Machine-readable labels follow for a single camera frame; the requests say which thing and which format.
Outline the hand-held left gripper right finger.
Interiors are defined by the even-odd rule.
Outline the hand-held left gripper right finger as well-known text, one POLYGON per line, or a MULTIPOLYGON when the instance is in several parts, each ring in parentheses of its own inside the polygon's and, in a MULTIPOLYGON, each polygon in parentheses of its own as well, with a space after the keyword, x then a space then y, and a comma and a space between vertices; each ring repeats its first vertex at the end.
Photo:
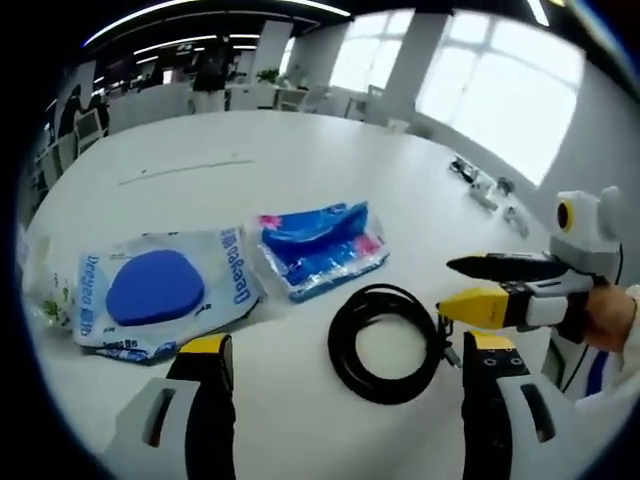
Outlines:
POLYGON ((532 374, 506 337, 467 331, 462 363, 464 479, 576 479, 575 404, 532 374))

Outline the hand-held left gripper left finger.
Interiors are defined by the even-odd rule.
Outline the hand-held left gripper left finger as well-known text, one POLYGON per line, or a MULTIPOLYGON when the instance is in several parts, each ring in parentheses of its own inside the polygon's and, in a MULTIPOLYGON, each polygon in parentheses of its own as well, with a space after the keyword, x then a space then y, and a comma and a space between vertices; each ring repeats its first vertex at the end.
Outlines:
POLYGON ((189 341, 115 421, 117 479, 234 479, 232 337, 189 341))

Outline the person's right hand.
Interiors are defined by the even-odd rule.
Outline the person's right hand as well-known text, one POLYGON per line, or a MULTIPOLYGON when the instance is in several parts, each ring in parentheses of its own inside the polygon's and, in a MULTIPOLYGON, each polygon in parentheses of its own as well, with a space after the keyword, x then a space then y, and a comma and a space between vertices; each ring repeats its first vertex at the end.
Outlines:
POLYGON ((585 343, 602 351, 622 352, 636 320, 638 306, 638 285, 623 289, 608 284, 592 289, 585 307, 585 343))

